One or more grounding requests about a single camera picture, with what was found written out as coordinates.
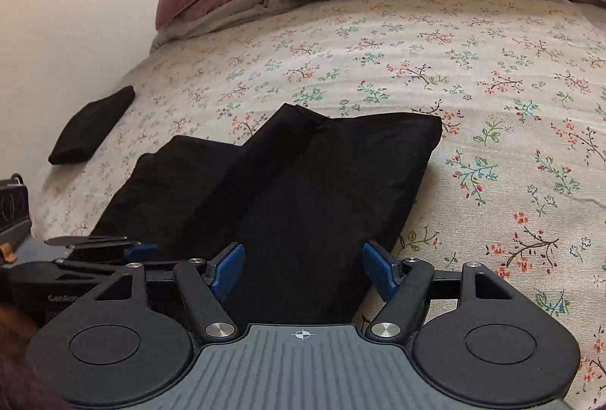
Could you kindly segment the person's left hand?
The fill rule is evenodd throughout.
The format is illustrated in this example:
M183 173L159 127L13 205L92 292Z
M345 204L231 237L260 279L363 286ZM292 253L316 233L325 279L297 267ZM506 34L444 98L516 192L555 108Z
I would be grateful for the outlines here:
M14 306L0 306L1 357L20 363L25 359L30 340L37 332L36 324Z

